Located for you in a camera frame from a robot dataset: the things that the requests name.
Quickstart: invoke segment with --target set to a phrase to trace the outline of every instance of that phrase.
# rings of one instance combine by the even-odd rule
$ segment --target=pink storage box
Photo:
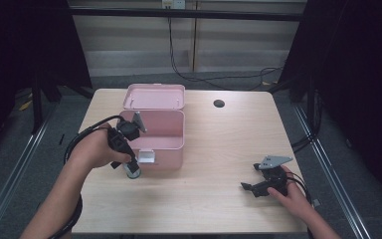
[[[146,133],[129,143],[143,170],[178,169],[182,166],[185,88],[181,85],[133,84],[120,115],[132,119],[140,112]]]

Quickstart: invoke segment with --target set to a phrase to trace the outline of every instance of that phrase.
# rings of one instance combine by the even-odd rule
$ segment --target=wooden table
[[[123,111],[126,90],[98,90],[80,130]],[[225,102],[223,108],[215,100]],[[271,197],[255,198],[241,182],[263,180],[253,163],[294,158],[272,95],[186,91],[183,165],[128,179],[109,165],[92,171],[74,233],[194,234],[304,232]],[[286,164],[300,175],[296,160]]]

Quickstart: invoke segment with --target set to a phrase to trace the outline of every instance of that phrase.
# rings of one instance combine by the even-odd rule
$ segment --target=box lid
[[[185,87],[182,85],[132,84],[123,101],[127,110],[181,110]]]

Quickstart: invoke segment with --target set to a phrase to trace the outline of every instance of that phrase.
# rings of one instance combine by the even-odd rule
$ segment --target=black pen on floor
[[[61,137],[61,139],[60,139],[60,145],[62,144],[62,141],[64,141],[64,136],[65,136],[65,134],[63,133],[63,134],[62,134],[62,137]]]

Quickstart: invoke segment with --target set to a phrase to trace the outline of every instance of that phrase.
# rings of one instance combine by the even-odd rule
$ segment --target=white wall
[[[71,0],[70,4],[161,8],[161,0]],[[186,1],[186,9],[272,13],[301,13],[304,5],[303,0]],[[74,19],[92,76],[173,72],[166,18],[75,16]],[[287,57],[296,28],[295,22],[172,19],[175,63],[180,72],[258,71],[277,67]]]

